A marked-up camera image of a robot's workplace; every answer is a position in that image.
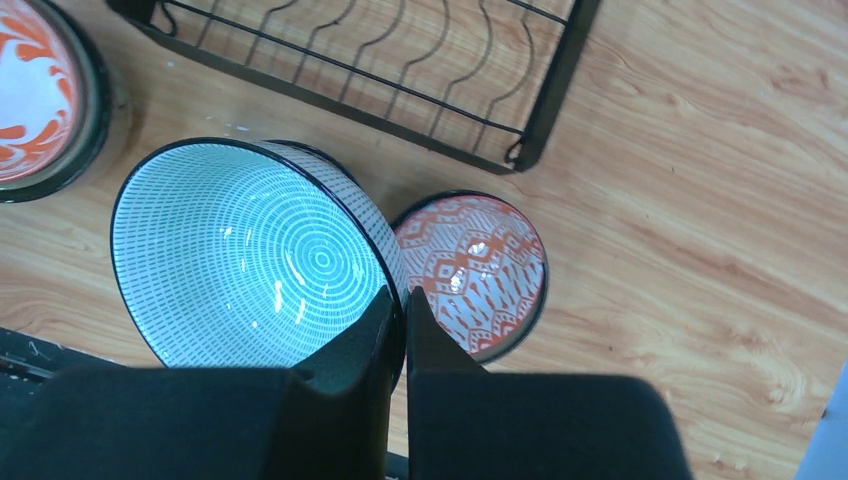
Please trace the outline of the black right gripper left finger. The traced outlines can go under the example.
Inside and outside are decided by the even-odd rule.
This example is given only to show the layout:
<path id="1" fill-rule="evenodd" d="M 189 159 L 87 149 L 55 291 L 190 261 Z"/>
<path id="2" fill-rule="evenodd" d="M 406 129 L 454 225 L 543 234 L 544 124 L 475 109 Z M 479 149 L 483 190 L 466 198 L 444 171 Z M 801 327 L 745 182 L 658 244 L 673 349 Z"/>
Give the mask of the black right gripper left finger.
<path id="1" fill-rule="evenodd" d="M 5 479 L 381 479 L 393 308 L 292 368 L 59 371 L 1 451 Z"/>

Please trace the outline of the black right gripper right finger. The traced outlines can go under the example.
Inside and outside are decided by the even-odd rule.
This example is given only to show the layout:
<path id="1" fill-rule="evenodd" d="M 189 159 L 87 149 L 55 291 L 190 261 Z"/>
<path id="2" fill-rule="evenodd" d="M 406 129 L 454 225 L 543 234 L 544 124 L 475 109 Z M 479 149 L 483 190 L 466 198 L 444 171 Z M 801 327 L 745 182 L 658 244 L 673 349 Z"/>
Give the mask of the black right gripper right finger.
<path id="1" fill-rule="evenodd" d="M 436 322 L 421 288 L 407 307 L 413 479 L 688 479 L 673 416 L 646 381 L 492 373 Z"/>

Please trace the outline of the teal dashed pattern bowl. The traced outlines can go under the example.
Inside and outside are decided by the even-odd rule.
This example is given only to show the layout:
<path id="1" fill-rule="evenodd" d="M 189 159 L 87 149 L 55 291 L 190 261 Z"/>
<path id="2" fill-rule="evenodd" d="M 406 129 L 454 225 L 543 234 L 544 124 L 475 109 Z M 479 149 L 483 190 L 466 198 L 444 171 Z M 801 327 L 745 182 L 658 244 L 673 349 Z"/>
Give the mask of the teal dashed pattern bowl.
<path id="1" fill-rule="evenodd" d="M 409 277 L 350 172 L 290 140 L 168 144 L 124 181 L 111 220 L 119 291 L 166 366 L 291 367 Z"/>

